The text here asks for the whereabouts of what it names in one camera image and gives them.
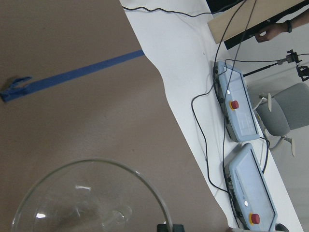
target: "person's hand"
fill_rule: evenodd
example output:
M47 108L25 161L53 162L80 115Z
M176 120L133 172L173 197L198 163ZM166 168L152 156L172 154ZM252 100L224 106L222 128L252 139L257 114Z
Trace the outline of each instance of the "person's hand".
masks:
M255 38L259 43L269 41L280 33L287 32L287 29L288 27L286 23L274 23L265 28L262 28L258 33L255 34Z

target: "glass bowl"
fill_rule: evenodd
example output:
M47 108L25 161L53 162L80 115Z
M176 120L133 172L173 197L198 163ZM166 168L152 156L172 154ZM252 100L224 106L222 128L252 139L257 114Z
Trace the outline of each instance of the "glass bowl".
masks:
M33 186L12 232L144 232L166 222L159 192L139 172L113 160L66 164Z

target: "gray chair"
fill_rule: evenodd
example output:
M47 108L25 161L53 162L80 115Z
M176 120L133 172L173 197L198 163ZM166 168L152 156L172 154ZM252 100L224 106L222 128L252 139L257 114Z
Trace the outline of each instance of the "gray chair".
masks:
M286 134L290 130L309 125L309 87L305 83L293 85L271 98L271 111L267 103L260 104L256 111L268 132L281 137L273 148L288 141L295 155L293 141Z

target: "black wristband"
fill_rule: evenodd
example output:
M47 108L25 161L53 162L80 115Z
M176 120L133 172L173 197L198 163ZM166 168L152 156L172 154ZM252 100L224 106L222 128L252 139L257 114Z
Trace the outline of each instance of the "black wristband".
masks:
M292 24L290 20L286 20L285 23L288 25L288 33L292 32Z

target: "black cable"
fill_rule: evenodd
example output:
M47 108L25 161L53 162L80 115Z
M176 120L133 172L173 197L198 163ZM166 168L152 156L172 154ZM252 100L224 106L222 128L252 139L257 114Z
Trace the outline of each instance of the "black cable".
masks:
M229 4L229 5L227 5L227 6L223 7L223 8L221 8L220 10L218 10L218 11L216 11L216 12L203 12L203 13L200 13L200 14L197 14L197 15L189 15L189 14L187 14L187 13L178 12L178 11L168 11L168 10L165 10L165 9L162 9L162 8L155 8L155 9L153 9L153 10L150 10L150 9L144 7L144 6L139 6L139 7L136 7L136 8L127 8L127 7L123 6L123 8L124 8L125 10L128 10L128 11L136 11L136 10L139 10L139 9L144 9L144 10L146 10L146 11L148 11L148 12L163 11L163 12L165 12L165 13L174 13L174 14L180 14L180 15L185 15L185 16L191 17L191 18L195 18L195 17L201 16L201 15L209 15L209 14L212 14L212 15L213 15L213 14L219 13L219 12L225 10L225 9L228 9L228 8L230 8L230 7L232 7L232 6L235 6L236 4L238 4L238 3L241 2L241 1L242 1L242 0L238 0L237 2L234 2L234 3L232 3L232 4Z
M267 161L268 161L268 152L269 152L269 147L270 147L270 141L266 138L266 136L264 135L263 137L260 137L260 139L264 139L266 141L266 157L265 157L265 163L264 163L264 167L262 169L262 173L265 173L266 170L266 166L267 166Z
M224 31L224 33L223 33L223 36L222 36L222 38L221 38L221 40L220 40L220 43L219 43L219 46L218 46L218 49L217 49L217 53L216 53L215 59L217 59L217 55L218 55L218 52L219 52L219 48L220 48L220 45L221 45L221 43L222 43L222 41L223 41L223 37L225 36L225 33L226 33L226 31L227 31L227 28L229 27L229 25L230 25L232 19L234 18L235 14L236 14L236 13L238 12L238 10L244 5L245 1L239 6L239 8L237 8L237 10L235 11L235 13L232 15L232 17L231 17L229 23L227 24L226 29L225 29L225 31ZM206 150L205 150L204 156L205 156L205 161L206 161L206 166L207 166L208 180L209 180L210 184L213 185L215 188L217 188L217 189L219 189L219 190L221 190L221 191L224 191L224 192L226 192L227 194L230 195L230 193L228 192L228 190L225 190L225 189L222 189L222 188L216 186L216 185L211 181L210 172L209 172L209 163L208 163L207 140L206 140L205 134L204 134L204 132L203 132L203 129L202 129L202 127L201 127L201 125L200 125L200 123L199 123L199 121L198 121L198 119L197 119L197 116L196 116L196 114L195 114L194 107L193 107L193 102L194 102L194 100L197 99L197 98L199 98L199 97L201 97L201 96L208 95L208 94L211 92L211 90L213 89L214 85L215 85L215 81L213 81L213 84L212 84L212 86L211 86L211 88L210 88L210 90L209 90L208 92L206 92L206 93L204 93L204 94L199 94L199 95L195 96L195 97L191 100L191 109L192 109L194 118L195 118L195 120L196 120L196 122L197 122L197 125L198 125L198 127L199 127L199 129L200 129L200 131L201 131L201 133L202 133L202 135L203 135L204 141L205 141L205 148L206 148Z
M226 86L226 91L225 91L224 99L226 98L226 95L227 95L227 90L228 90L230 81L231 81L231 79L232 79L232 73L233 73L233 70L234 70L234 67L235 67L236 58L237 58L237 55L238 55L238 52L239 52L241 43L242 43L242 41L244 40L244 37L245 37L246 31L247 31L249 22L250 22L250 20L251 20L252 14L253 14L253 10L254 10L254 8L255 8L256 1L257 1L257 0L254 1L254 4L253 4L253 7L252 7L250 16L249 16L249 19L248 19L248 22L247 22L247 25L246 25L246 28L245 28L245 31L244 31L244 33L243 33L243 35L242 35L242 37L241 37L241 40L240 40L240 42L239 42L239 45L238 45L238 48L237 48L237 51L236 51L236 54L235 54L235 58L234 58L233 66L232 66L231 75L230 75L230 77L229 77L229 80L228 80L228 83L227 83L227 86ZM228 188L228 183L227 183L227 179L226 179L226 174L225 174L225 162L224 162L224 145L225 145L225 130L226 130L225 110L226 110L226 108L224 107L224 113L223 113L224 137L223 137L223 143L222 143L222 170L223 170L223 175L224 175L224 179L225 179L226 189L229 190L229 188ZM237 223L237 225L238 225L238 227L239 227L239 224L238 224L237 219L236 219L236 212L235 212L235 209L233 209L233 205L232 205L232 196L231 196L230 193L229 193L229 197L230 197L230 204L231 204L231 207L232 207L234 219L235 219L235 221L236 221L236 223Z
M221 40L220 40L220 43L219 43L219 46L218 46L218 49L217 49L217 52L216 52L216 56L215 56L215 58L214 58L213 69L212 69L212 71L213 71L213 77L216 76L216 75L215 75L215 66L216 66L216 62L217 62L217 57L218 57L219 49L220 49L220 46L221 46L221 44L222 44L222 42L223 42L223 38L224 38L224 36L225 36L225 34L226 34L226 31L227 31L228 27L230 26L230 24L231 24L231 22L232 22L232 19L234 18L234 16L235 16L236 13L238 12L238 10L244 5L245 2L246 2L246 0L244 0L243 3L239 6L239 8L237 8L237 10L233 13L233 15L232 15L230 21L228 22L228 24L227 24L227 26L226 26L226 28L225 28L225 30L224 30L224 32L223 32L223 35L222 35L222 37L221 37ZM221 74L223 74L223 73L218 74L218 76L213 80L213 82L216 83L216 82L217 82L217 78L219 77L219 75L221 75ZM216 94L217 100L219 101L219 96L218 96L217 88L215 87L214 90L215 90L215 94Z

